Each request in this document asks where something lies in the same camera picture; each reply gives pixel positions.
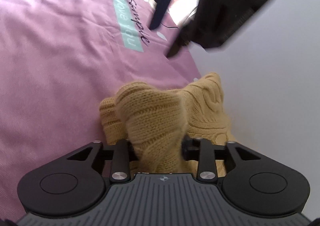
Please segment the mustard cable-knit sweater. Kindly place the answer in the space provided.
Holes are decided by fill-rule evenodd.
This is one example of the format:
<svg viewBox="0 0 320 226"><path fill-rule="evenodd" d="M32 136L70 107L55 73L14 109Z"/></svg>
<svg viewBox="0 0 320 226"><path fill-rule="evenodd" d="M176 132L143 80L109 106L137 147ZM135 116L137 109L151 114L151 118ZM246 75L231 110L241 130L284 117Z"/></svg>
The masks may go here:
<svg viewBox="0 0 320 226"><path fill-rule="evenodd" d="M184 136L213 144L234 141L231 121L223 108L221 79L211 72L182 89L163 91L144 82L124 85L99 106L106 141L127 139L138 157L131 174L192 173L197 162L181 154Z"/></svg>

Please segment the pink floral bed sheet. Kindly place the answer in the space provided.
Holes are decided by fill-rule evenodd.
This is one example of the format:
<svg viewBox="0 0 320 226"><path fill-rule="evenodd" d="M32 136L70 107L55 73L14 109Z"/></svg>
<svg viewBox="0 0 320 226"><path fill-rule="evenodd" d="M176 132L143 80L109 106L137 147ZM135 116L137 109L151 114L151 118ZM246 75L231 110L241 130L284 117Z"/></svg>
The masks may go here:
<svg viewBox="0 0 320 226"><path fill-rule="evenodd" d="M1 218L24 208L29 171L104 140L99 104L139 80L177 89L200 77L188 50L165 53L170 16L148 29L147 0L1 0Z"/></svg>

